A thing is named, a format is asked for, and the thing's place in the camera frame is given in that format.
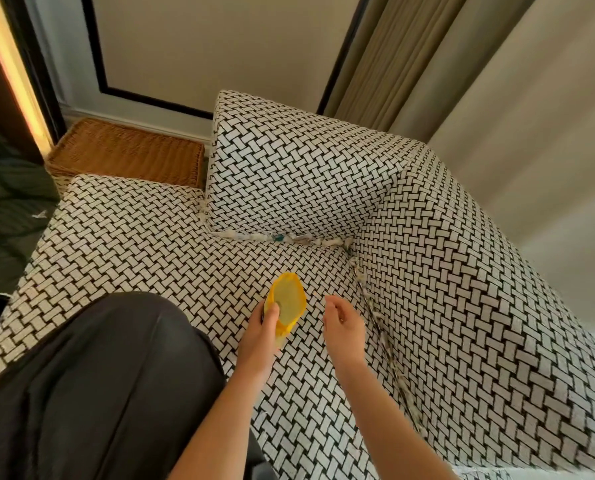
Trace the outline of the person's left hand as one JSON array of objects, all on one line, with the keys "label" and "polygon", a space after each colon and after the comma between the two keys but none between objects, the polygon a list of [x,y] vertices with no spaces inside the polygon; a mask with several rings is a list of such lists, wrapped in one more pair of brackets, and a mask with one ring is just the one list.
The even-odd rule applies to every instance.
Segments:
[{"label": "person's left hand", "polygon": [[270,377],[278,347],[275,331],[264,330],[264,302],[250,315],[239,342],[235,372],[261,388]]}]

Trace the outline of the person's right hand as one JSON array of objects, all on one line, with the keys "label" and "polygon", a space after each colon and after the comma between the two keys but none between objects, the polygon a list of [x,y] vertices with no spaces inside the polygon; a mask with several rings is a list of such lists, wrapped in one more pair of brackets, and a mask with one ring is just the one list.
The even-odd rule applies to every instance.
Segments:
[{"label": "person's right hand", "polygon": [[337,372],[365,365],[365,322],[350,304],[350,316],[344,324],[324,323],[327,352]]}]

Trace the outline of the yellow plastic bag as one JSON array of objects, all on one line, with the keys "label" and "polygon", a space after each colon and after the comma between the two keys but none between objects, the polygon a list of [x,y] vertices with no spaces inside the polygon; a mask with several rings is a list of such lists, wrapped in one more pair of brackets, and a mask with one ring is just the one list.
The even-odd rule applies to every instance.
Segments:
[{"label": "yellow plastic bag", "polygon": [[272,303],[279,307],[276,339],[285,339],[306,310],[306,294],[296,273],[283,273],[272,283],[264,302],[264,314]]}]

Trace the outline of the person's right forearm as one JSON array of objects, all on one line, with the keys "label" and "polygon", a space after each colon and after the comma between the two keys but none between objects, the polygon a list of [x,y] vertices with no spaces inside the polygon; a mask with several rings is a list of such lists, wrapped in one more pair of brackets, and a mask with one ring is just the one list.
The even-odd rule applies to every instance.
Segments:
[{"label": "person's right forearm", "polygon": [[365,362],[337,361],[334,368],[380,480],[459,480]]}]

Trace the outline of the person's left forearm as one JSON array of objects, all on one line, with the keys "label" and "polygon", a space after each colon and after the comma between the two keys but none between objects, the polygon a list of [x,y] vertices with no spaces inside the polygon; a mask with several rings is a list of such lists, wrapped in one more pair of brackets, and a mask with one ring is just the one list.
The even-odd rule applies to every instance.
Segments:
[{"label": "person's left forearm", "polygon": [[243,480],[251,419],[270,370],[239,365],[167,480]]}]

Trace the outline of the line of white paper scraps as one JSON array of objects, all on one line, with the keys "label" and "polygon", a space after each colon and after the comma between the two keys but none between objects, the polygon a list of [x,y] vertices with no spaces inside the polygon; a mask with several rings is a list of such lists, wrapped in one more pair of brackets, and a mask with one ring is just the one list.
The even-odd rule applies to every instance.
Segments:
[{"label": "line of white paper scraps", "polygon": [[[260,242],[272,242],[272,238],[273,236],[275,236],[265,233],[238,233],[234,230],[227,230],[222,232],[210,231],[209,233],[215,237],[221,237],[225,239],[239,239]],[[370,292],[368,291],[366,275],[361,266],[359,265],[357,256],[354,254],[354,251],[352,250],[354,238],[335,237],[333,239],[323,239],[316,238],[309,233],[302,235],[284,233],[283,235],[285,235],[285,241],[282,243],[285,244],[316,245],[321,247],[337,246],[343,248],[349,259],[349,264],[355,275],[355,280],[357,282],[359,290],[362,293],[363,303],[366,312],[368,312],[369,322],[372,324],[373,329],[379,335],[379,341],[384,352],[383,355],[387,362],[386,367],[389,373],[392,375],[394,387],[396,387],[398,390],[398,396],[404,402],[405,413],[413,422],[413,427],[416,430],[416,432],[420,433],[422,438],[426,439],[428,436],[427,429],[423,425],[421,412],[416,407],[413,393],[407,386],[406,380],[404,378],[404,371],[396,360],[395,350],[389,338],[389,334],[386,330],[385,317],[381,312],[378,312],[375,307],[373,297],[370,295]]]}]

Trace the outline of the black and white woven sofa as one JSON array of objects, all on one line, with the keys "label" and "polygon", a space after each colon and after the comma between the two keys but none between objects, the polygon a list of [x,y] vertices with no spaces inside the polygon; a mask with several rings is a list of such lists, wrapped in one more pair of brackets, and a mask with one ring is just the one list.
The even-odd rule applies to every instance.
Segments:
[{"label": "black and white woven sofa", "polygon": [[94,301],[147,292],[227,376],[245,315],[296,273],[306,310],[252,432],[281,480],[377,480],[325,352],[325,295],[364,315],[368,367],[405,407],[345,251],[209,233],[227,230],[354,238],[425,440],[464,480],[595,471],[595,339],[433,151],[237,91],[216,101],[205,191],[72,180],[0,318],[0,375]]}]

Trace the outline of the dark grey trousers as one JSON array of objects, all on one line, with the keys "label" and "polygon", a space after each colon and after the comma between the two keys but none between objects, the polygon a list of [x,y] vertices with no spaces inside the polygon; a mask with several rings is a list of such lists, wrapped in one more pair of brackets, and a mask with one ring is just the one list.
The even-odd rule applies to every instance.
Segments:
[{"label": "dark grey trousers", "polygon": [[[0,375],[0,480],[167,480],[228,380],[172,302],[102,297]],[[278,480],[251,427],[243,480]]]}]

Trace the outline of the brown wicker basket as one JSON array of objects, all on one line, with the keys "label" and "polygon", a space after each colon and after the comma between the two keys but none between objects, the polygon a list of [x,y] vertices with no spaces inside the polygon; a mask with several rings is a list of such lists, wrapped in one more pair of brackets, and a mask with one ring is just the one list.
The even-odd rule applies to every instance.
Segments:
[{"label": "brown wicker basket", "polygon": [[135,178],[200,188],[205,146],[95,118],[77,120],[45,161],[53,176]]}]

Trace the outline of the beige curtain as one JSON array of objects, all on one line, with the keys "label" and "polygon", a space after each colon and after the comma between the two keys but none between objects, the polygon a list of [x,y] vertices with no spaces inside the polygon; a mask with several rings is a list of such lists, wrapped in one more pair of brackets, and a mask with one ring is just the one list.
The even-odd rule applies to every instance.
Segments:
[{"label": "beige curtain", "polygon": [[595,0],[360,0],[318,112],[429,144],[595,335]]}]

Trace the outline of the dark green bedding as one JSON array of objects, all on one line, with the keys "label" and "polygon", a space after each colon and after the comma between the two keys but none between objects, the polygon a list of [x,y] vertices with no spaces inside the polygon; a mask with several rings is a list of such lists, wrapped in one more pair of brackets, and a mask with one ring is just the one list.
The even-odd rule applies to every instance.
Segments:
[{"label": "dark green bedding", "polygon": [[0,294],[16,289],[59,201],[45,167],[0,135]]}]

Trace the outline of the glowing light strip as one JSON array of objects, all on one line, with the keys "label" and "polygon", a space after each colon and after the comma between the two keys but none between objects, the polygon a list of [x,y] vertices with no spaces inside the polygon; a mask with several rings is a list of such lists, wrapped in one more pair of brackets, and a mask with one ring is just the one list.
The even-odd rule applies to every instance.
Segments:
[{"label": "glowing light strip", "polygon": [[40,108],[40,101],[31,83],[30,72],[23,62],[22,52],[14,38],[5,7],[0,1],[0,67],[12,90],[15,103],[21,111],[43,161],[53,149],[53,138]]}]

